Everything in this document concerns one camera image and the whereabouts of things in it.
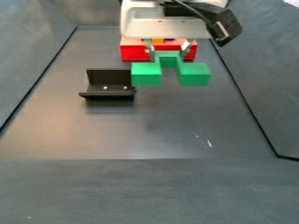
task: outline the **green block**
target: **green block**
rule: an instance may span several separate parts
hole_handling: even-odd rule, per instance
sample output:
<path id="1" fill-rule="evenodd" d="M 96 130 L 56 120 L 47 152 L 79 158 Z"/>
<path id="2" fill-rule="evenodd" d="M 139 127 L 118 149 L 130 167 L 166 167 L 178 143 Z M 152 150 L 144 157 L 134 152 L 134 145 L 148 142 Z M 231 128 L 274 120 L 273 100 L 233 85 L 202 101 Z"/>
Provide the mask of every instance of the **green block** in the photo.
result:
<path id="1" fill-rule="evenodd" d="M 177 67 L 179 58 L 181 52 L 177 51 L 161 51 L 155 53 L 155 61 L 162 63 L 162 68 Z"/>
<path id="2" fill-rule="evenodd" d="M 163 70 L 159 63 L 132 63 L 131 81 L 134 87 L 159 87 Z"/>
<path id="3" fill-rule="evenodd" d="M 179 82 L 182 86 L 209 86 L 211 70 L 205 63 L 181 63 L 178 66 Z"/>

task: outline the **black object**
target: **black object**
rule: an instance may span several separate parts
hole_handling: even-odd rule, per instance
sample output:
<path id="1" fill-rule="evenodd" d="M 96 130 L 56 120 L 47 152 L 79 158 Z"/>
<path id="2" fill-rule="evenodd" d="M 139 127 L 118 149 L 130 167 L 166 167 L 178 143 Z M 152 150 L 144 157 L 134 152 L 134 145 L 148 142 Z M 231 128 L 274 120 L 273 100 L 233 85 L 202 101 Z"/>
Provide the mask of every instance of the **black object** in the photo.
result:
<path id="1" fill-rule="evenodd" d="M 207 3 L 165 3 L 163 11 L 167 17 L 202 18 L 219 46 L 225 46 L 242 33 L 242 26 L 233 11 L 219 6 Z"/>
<path id="2" fill-rule="evenodd" d="M 134 97 L 130 69 L 87 69 L 88 91 L 79 93 L 87 99 L 103 97 Z"/>

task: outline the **black cable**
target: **black cable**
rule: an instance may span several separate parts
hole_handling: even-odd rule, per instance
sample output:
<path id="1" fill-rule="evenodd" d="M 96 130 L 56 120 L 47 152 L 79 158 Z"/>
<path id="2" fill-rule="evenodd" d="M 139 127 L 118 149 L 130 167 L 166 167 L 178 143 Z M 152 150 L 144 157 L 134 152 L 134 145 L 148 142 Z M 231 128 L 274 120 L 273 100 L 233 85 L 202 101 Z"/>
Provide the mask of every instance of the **black cable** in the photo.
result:
<path id="1" fill-rule="evenodd" d="M 214 26 L 214 23 L 203 16 L 203 14 L 197 11 L 189 4 L 183 3 L 181 0 L 173 0 L 179 4 L 187 11 L 190 11 L 197 18 L 201 18 L 209 26 Z"/>

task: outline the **gray table surface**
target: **gray table surface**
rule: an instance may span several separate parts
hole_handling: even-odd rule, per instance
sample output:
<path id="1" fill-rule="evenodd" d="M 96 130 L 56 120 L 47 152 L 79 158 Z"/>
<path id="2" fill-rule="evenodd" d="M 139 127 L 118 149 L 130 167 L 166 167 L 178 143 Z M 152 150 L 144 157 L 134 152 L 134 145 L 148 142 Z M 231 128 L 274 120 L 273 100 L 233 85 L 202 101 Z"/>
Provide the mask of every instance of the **gray table surface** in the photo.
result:
<path id="1" fill-rule="evenodd" d="M 246 103 L 203 40 L 197 61 L 209 87 L 181 87 L 173 69 L 162 87 L 140 87 L 134 102 L 86 102 L 86 68 L 130 67 L 119 28 L 80 27 L 0 133 L 2 159 L 273 158 Z"/>
<path id="2" fill-rule="evenodd" d="M 298 172 L 279 159 L 0 162 L 0 220 L 297 224 Z"/>

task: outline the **green object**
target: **green object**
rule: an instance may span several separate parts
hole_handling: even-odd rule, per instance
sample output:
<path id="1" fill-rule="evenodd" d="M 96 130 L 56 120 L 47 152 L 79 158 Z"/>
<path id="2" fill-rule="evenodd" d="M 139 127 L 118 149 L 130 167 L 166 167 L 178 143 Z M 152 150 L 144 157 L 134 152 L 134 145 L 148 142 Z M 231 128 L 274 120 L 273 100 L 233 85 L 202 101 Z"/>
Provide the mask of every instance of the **green object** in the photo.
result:
<path id="1" fill-rule="evenodd" d="M 175 68 L 182 86 L 207 86 L 211 70 L 206 63 L 186 63 L 179 51 L 155 52 L 154 62 L 132 63 L 132 86 L 162 86 L 163 68 Z"/>

